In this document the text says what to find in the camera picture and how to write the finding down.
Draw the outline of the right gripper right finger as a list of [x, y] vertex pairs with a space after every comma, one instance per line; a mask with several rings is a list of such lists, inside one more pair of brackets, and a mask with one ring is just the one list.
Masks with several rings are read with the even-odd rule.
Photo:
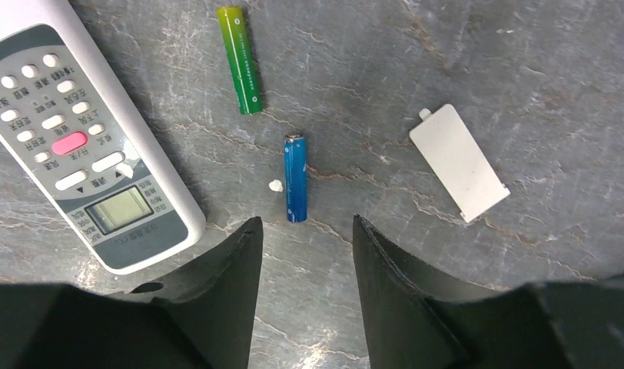
[[508, 291], [460, 280], [353, 219], [373, 368], [624, 368], [624, 273]]

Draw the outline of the blue battery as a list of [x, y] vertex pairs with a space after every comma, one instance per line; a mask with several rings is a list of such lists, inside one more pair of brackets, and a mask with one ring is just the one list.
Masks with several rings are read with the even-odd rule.
[[307, 220], [307, 141], [302, 134], [284, 141], [286, 216], [292, 223]]

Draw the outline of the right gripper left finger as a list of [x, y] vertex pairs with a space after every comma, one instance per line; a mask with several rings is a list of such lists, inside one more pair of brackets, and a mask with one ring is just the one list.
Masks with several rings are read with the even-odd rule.
[[0, 368], [245, 368], [263, 240], [250, 218], [128, 293], [0, 284]]

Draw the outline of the white battery cover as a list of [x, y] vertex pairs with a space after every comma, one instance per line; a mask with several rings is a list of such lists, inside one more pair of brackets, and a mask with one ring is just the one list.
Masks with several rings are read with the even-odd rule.
[[453, 105], [419, 112], [410, 140], [445, 187], [466, 223], [510, 195]]

